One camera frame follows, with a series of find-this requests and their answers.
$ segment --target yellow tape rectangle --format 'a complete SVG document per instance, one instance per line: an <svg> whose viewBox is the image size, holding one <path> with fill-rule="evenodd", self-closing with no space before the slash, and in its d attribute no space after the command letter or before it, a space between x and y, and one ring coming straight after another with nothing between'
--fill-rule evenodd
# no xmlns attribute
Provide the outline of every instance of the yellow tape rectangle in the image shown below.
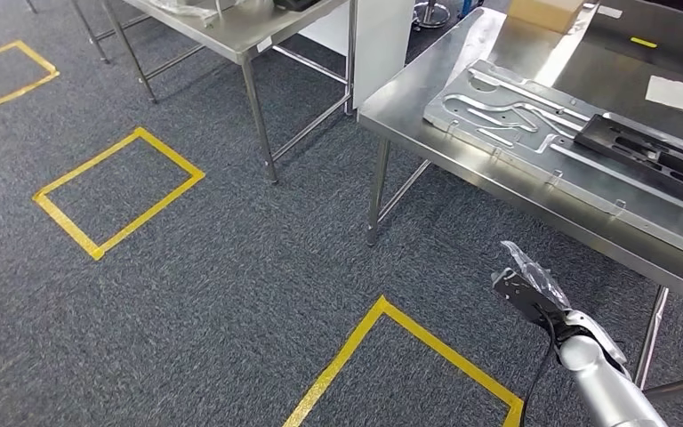
<svg viewBox="0 0 683 427"><path fill-rule="evenodd" d="M404 312L391 305L383 296L381 296L357 327L355 327L355 330L352 331L350 338L348 338L347 342L341 347L341 350L339 350L336 357L333 358L328 367L321 372L317 380L310 386L307 393L305 393L305 396L300 400L300 403L297 404L297 407L292 411L292 414L289 415L289 418L284 422L284 427L299 427L300 424L302 424L302 421L305 420L305 417L308 416L320 397L323 396L325 390L331 385L331 381L333 381L337 374L339 374L339 371L342 370L344 364L347 363L352 356L352 353L357 349L360 343L362 343L363 338L370 332L370 329L381 314L388 315L410 334L431 347L436 353L450 361L468 377L475 380L486 390L490 391L491 394L509 406L509 412L507 413L506 418L504 418L502 427L519 426L519 417L522 414L522 406L524 404L522 399L514 395L514 393L506 389L490 375L470 363L469 360L460 356L459 353L449 348L449 346L444 344L425 328L415 323L415 321L409 318Z"/></svg>
<svg viewBox="0 0 683 427"><path fill-rule="evenodd" d="M97 165L104 159L108 158L112 154L116 153L120 149L129 145L132 141L138 138L144 140L148 144L152 145L155 149L160 151L164 156L168 157L173 161L178 167L184 169L189 173L190 177L183 182L179 187L174 189L171 193L166 195L159 202L151 206L142 215L134 219L127 226L122 228L117 234L112 236L109 240L102 243L101 245L96 245L87 235L77 227L75 223L70 220L67 215L65 215L59 207L57 207L49 198L48 193L57 189L59 186L67 183L73 178L77 177L80 173L87 171L91 167ZM110 248L114 247L117 243L122 241L122 239L129 236L133 231L138 229L147 220L153 217L153 215L159 213L167 205L172 203L175 198L181 196L182 193L187 191L190 187L195 185L196 182L203 179L205 173L200 169L197 169L192 165L187 159L180 156L176 151L171 149L166 144L162 143L158 138L150 134L145 129L138 127L134 130L132 134L112 145L108 149L105 149L98 156L91 158L90 160L84 162L74 170L69 173L64 174L59 179L50 184L46 185L40 189L34 196L33 200L46 211L46 213L59 224L60 227L64 229L95 261L98 261Z"/></svg>
<svg viewBox="0 0 683 427"><path fill-rule="evenodd" d="M59 71L56 70L56 67L54 67L51 64L51 62L45 60L42 56L40 56L39 54L37 54L37 52L30 49L29 46L24 44L21 40L17 40L17 41L14 41L14 42L11 42L9 44L5 44L5 45L1 46L0 47L0 53L7 51L9 49L19 49L20 51L22 51L22 53L26 54L31 60L35 61L38 65L45 68L45 70L48 72L48 75L46 75L45 77L41 78L40 80L38 80L34 83L26 85L26 86L24 86L24 87L22 87L16 91L12 92L12 93L9 93L5 96L2 96L0 98L0 105L5 103L5 102L13 100L14 98L22 96L29 91L32 91L33 89L35 89L39 85L47 83L59 75Z"/></svg>

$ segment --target yellow sticker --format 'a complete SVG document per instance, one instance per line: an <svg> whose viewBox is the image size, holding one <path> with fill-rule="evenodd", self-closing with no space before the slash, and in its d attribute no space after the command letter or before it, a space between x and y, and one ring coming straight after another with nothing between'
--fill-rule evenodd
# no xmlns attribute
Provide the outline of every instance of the yellow sticker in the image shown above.
<svg viewBox="0 0 683 427"><path fill-rule="evenodd" d="M308 392L305 393L305 396L300 400L300 403L297 404L297 407L292 414L289 415L289 418L284 422L284 427L299 427L300 424L302 424L302 421L305 420L305 417L308 416L310 410L316 405L320 397L323 396L325 390L331 385L331 381L333 381L337 374L339 374L339 371L342 370L344 364L350 359L352 353L363 341L366 334L370 332L370 329L381 314L388 315L410 334L420 339L420 341L431 347L446 360L458 367L468 377L475 380L486 390L490 391L491 394L509 406L509 412L507 413L506 418L504 418L502 427L519 426L519 417L522 414L522 405L524 404L522 399L515 396L514 393L506 389L494 378L481 371L459 353L449 348L449 346L428 332L424 327L415 323L415 321L409 318L404 312L391 305L383 296L381 296L357 327L355 327L355 330L352 331L350 338L342 345L341 350L339 350L336 357L333 358L328 367L321 372L317 380L310 386Z"/></svg>
<svg viewBox="0 0 683 427"><path fill-rule="evenodd" d="M643 40L642 38L637 38L637 37L632 37L630 39L630 41L633 43L642 44L645 47L650 47L651 49L655 49L658 46L658 44L655 44L653 42L648 42L647 40Z"/></svg>
<svg viewBox="0 0 683 427"><path fill-rule="evenodd" d="M40 80L38 80L34 83L26 85L26 86L24 86L24 87L22 87L16 91L12 92L12 93L9 93L5 96L2 96L0 98L0 105L7 102L7 101L13 100L14 98L22 96L25 93L32 91L33 89L35 89L39 85L47 83L59 75L59 71L56 70L56 67L54 67L51 64L51 62L45 60L42 56L40 56L39 54L37 54L37 52L30 49L21 40L17 40L17 41L14 41L14 42L11 42L9 44L5 44L5 45L1 46L0 47L0 53L4 52L4 51L8 51L9 49L19 49L24 54L26 54L31 60L37 62L38 65L45 68L45 70L48 72L48 75L46 75L45 77L41 78Z"/></svg>
<svg viewBox="0 0 683 427"><path fill-rule="evenodd" d="M91 167L97 165L107 157L116 153L120 149L127 146L132 141L136 139L142 139L148 144L152 145L155 149L160 151L164 156L168 157L173 161L178 167L184 169L189 173L190 177L183 182L179 187L174 189L171 193L166 195L159 202L150 207L142 215L130 222L126 227L121 229L117 234L112 236L109 240L101 245L96 245L87 235L77 227L75 223L70 220L67 215L65 215L59 207L57 207L48 198L48 193L57 189L59 186L67 183L71 179L77 177L80 173L85 172ZM145 129L138 127L134 130L132 134L124 138L123 140L112 145L108 149L104 150L98 156L91 158L90 160L84 162L74 170L61 176L58 180L51 182L42 189L40 189L34 196L33 200L46 211L46 213L59 224L60 227L64 229L95 261L98 261L110 248L114 247L117 243L122 241L122 239L129 236L133 231L138 229L147 220L153 217L153 215L159 213L167 205L172 203L175 198L181 196L182 193L187 191L190 187L195 185L196 182L203 179L205 173L200 169L197 169L194 165L187 161L184 157L180 156L176 151L171 149L166 144L162 143L158 138L150 134Z"/></svg>

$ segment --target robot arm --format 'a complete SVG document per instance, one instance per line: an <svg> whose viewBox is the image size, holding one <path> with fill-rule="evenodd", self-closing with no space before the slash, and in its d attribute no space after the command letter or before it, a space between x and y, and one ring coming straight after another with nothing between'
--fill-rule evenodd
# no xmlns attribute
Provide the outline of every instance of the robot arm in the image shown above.
<svg viewBox="0 0 683 427"><path fill-rule="evenodd" d="M643 392L611 366L594 339L586 335L570 337L559 347L558 358L575 377L577 390L596 425L666 427Z"/></svg>
<svg viewBox="0 0 683 427"><path fill-rule="evenodd" d="M494 290L531 323L549 332L561 365L568 369L598 427L667 427L624 368L624 354L590 316L572 310L547 270L511 242L505 245L522 274L494 275Z"/></svg>

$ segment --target clear plastic wrap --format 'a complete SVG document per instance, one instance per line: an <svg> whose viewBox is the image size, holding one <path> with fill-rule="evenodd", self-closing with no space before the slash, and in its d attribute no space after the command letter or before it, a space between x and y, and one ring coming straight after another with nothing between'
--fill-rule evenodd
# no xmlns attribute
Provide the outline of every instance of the clear plastic wrap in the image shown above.
<svg viewBox="0 0 683 427"><path fill-rule="evenodd" d="M219 0L214 0L214 7L217 5L217 1ZM148 2L153 4L158 9L162 9L175 15L198 17L203 20L204 23L211 20L219 13L218 10L214 9L205 9L203 7L181 4L179 0L148 0Z"/></svg>
<svg viewBox="0 0 683 427"><path fill-rule="evenodd" d="M546 298L551 300L557 307L562 310L570 310L571 305L569 300L564 295L564 292L559 287L558 283L550 274L550 270L546 270L541 267L541 264L530 259L529 256L525 255L514 242L509 240L502 241L502 245L509 248L512 258L517 262L519 269L522 271L522 277L527 280L528 283L533 285L535 289L541 294L545 295Z"/></svg>

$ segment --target black object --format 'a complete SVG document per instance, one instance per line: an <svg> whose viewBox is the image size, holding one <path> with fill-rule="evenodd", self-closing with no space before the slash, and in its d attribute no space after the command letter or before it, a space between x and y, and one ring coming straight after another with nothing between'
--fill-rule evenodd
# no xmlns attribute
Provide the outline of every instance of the black object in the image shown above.
<svg viewBox="0 0 683 427"><path fill-rule="evenodd" d="M273 0L273 4L275 4L279 9L286 9L287 11L292 12L302 12L319 1L320 0Z"/></svg>
<svg viewBox="0 0 683 427"><path fill-rule="evenodd" d="M546 313L553 324L563 323L564 311L512 269L505 269L494 278L494 290L519 310L530 323L547 329L549 325L541 313Z"/></svg>
<svg viewBox="0 0 683 427"><path fill-rule="evenodd" d="M546 321L550 325L550 319L545 313L541 313L545 317ZM546 350L546 354L543 355L541 360L541 365L538 366L538 370L535 371L535 376L533 377L533 382L530 383L530 387L527 388L525 393L525 402L522 404L522 412L519 413L519 427L525 427L525 420L527 419L527 409L530 407L530 401L533 398L533 392L535 391L535 385L541 381L541 377L545 375L546 371L549 369L549 364L556 352L556 334L554 333L553 327L548 327L547 331L549 333L549 347Z"/></svg>
<svg viewBox="0 0 683 427"><path fill-rule="evenodd" d="M575 142L631 167L649 185L683 200L683 149L598 114Z"/></svg>

